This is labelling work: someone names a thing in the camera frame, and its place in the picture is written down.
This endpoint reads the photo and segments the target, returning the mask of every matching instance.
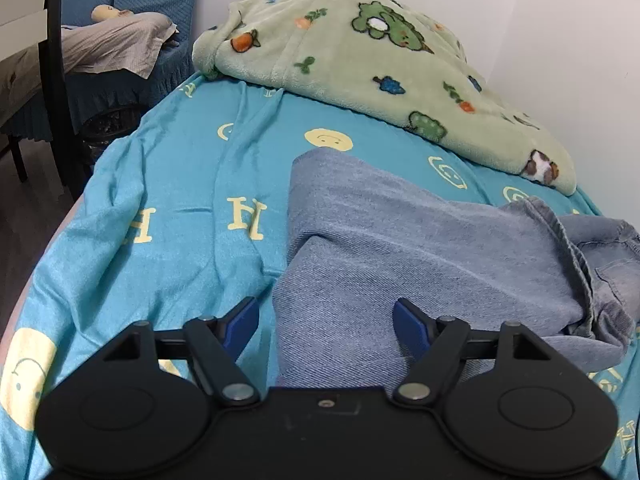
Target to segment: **black trash bag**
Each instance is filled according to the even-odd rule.
[[[79,132],[83,162],[94,165],[109,144],[132,134],[140,126],[140,119],[147,111],[148,107],[138,104],[119,106],[85,121]]]

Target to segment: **mannequin head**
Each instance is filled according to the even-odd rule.
[[[133,12],[130,10],[118,10],[110,5],[98,5],[91,13],[91,19],[94,22],[103,22],[110,18],[117,18],[119,16],[130,16]]]

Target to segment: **floor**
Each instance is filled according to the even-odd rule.
[[[56,228],[73,205],[46,142],[23,140],[29,179],[21,183],[11,153],[0,158],[0,333]]]

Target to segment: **screw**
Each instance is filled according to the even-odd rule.
[[[430,387],[422,383],[407,383],[398,388],[398,393],[405,399],[421,400],[429,397]]]
[[[229,400],[247,400],[254,394],[250,384],[233,383],[222,389],[222,394]]]

